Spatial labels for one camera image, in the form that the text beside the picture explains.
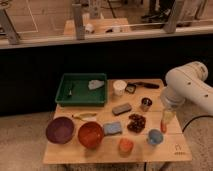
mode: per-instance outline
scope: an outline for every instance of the floor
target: floor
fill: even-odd
[[[104,18],[113,18],[107,0],[101,0],[101,12]],[[13,0],[7,9],[8,15],[22,39],[41,38],[63,35],[67,20],[72,19],[71,0]],[[148,13],[149,1],[144,0],[110,0],[117,18],[126,17],[132,30],[160,28],[162,23],[146,23],[141,16]],[[207,0],[200,20],[194,20],[193,26],[213,24],[213,0]],[[88,13],[83,7],[83,14]]]
[[[60,165],[44,165],[45,129],[54,112],[0,117],[1,171],[63,171]],[[177,116],[183,127],[191,118],[206,114],[187,101]],[[213,171],[213,119],[202,118],[185,130],[192,152],[191,162],[172,163],[168,171]],[[147,170],[157,171],[163,163],[148,163]],[[71,165],[72,171],[142,171],[143,163]]]

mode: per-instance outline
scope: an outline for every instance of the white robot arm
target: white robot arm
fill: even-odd
[[[197,61],[171,69],[166,74],[167,87],[161,93],[165,108],[176,110],[189,99],[213,115],[213,88],[204,83],[207,77],[207,67]]]

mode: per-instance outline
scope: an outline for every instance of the red bowl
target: red bowl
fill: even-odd
[[[67,117],[58,117],[47,126],[46,137],[52,143],[65,144],[72,139],[73,132],[73,121]]]
[[[87,122],[78,131],[78,140],[86,148],[96,148],[102,141],[104,132],[97,122]]]

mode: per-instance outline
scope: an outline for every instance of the green container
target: green container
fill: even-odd
[[[104,86],[89,90],[91,80],[104,81]],[[104,106],[107,102],[107,77],[104,73],[65,73],[56,94],[60,106]]]

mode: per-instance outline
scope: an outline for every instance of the wooden table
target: wooden table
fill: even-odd
[[[90,23],[94,26],[94,34],[105,34],[106,30],[110,29],[115,23],[121,26],[122,32],[131,32],[129,22],[126,18],[115,19],[83,19],[84,26]],[[67,20],[64,28],[64,35],[75,35],[75,26],[73,20]]]
[[[164,141],[160,145],[153,147],[147,143],[147,133],[150,129],[160,129],[160,121],[163,106],[160,101],[160,93],[163,83],[160,79],[140,79],[141,81],[156,83],[159,89],[147,89],[138,87],[135,94],[125,94],[122,97],[113,95],[112,83],[108,82],[108,102],[104,107],[60,107],[56,108],[55,116],[67,116],[72,118],[72,114],[84,112],[97,112],[97,122],[104,123],[120,121],[123,133],[114,136],[104,137],[101,145],[95,150],[84,148],[77,139],[79,127],[85,123],[81,120],[73,119],[75,123],[75,135],[73,139],[64,145],[56,145],[47,142],[43,162],[46,164],[72,164],[72,163],[115,163],[115,162],[157,162],[157,161],[189,161],[191,153],[182,134],[178,120],[175,117],[168,125],[168,132],[164,135]],[[149,111],[144,113],[140,108],[140,100],[143,97],[152,99],[153,104]],[[129,102],[133,110],[131,112],[114,116],[112,108],[114,106]],[[128,116],[132,113],[142,114],[146,117],[146,127],[139,133],[134,134],[127,130],[129,123]],[[118,142],[121,137],[126,137],[134,141],[134,148],[129,156],[121,156],[118,151]]]

